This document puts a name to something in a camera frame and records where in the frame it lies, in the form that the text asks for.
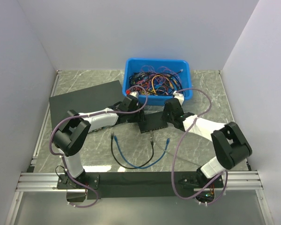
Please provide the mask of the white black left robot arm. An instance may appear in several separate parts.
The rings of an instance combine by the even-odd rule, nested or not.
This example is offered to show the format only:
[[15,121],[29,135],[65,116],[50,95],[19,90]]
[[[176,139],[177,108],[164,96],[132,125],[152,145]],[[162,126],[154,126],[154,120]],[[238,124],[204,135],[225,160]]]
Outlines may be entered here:
[[64,164],[68,183],[74,188],[86,187],[89,179],[81,164],[79,151],[88,133],[100,128],[112,127],[126,122],[139,122],[144,117],[144,106],[138,99],[137,92],[125,96],[103,110],[88,113],[67,112],[67,117],[52,130],[49,140],[49,151],[59,156]]

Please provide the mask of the small black network switch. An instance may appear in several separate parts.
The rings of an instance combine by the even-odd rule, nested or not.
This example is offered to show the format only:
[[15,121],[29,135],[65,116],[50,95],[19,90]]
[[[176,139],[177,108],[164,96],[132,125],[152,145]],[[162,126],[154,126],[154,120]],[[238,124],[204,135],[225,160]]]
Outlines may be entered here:
[[162,119],[163,112],[145,114],[144,120],[138,122],[140,133],[147,133],[168,127],[168,123]]

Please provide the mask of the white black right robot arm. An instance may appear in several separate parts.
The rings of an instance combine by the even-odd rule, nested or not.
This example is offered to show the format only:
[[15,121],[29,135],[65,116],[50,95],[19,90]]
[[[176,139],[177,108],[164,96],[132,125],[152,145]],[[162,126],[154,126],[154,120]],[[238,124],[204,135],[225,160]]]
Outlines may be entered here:
[[162,119],[183,131],[183,136],[192,133],[212,142],[215,157],[197,169],[193,182],[198,187],[209,186],[216,175],[234,168],[252,154],[251,146],[235,122],[224,124],[184,112],[176,98],[165,101]]

